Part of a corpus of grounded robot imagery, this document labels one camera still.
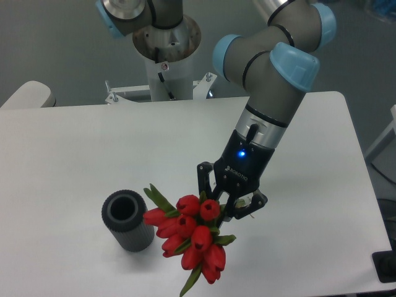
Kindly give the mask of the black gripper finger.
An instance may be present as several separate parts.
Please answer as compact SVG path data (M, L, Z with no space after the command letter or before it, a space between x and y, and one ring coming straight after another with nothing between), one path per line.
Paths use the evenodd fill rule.
M240 220L263 208L267 202L267 196L257 189L252 193L250 198L246 196L236 199L236 202L231 208L230 217Z
M208 199L218 200L218 193L210 185L210 173L213 173L213 163L204 161L197 165L197 182L199 194L205 192Z

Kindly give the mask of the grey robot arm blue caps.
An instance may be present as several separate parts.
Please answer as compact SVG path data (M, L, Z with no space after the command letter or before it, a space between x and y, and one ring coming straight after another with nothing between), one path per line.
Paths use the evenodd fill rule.
M145 58L153 101L193 97L190 57L200 45L197 24L181 1L97 1L112 35L131 35ZM214 69L249 94L238 123L214 163L197 167L199 191L228 194L221 221L243 218L267 203L259 180L319 71L312 53L337 31L332 10L307 1L256 1L266 28L251 37L227 35L215 45Z

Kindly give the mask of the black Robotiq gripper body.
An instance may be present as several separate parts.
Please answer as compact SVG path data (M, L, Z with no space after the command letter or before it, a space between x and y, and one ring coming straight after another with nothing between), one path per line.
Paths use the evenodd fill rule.
M249 129L246 137L233 131L220 159L214 163L214 191L218 193L218 198L223 192L229 195L226 215L231 214L237 198L250 198L259 189L260 177L275 151L255 144L253 139L256 134L257 129Z

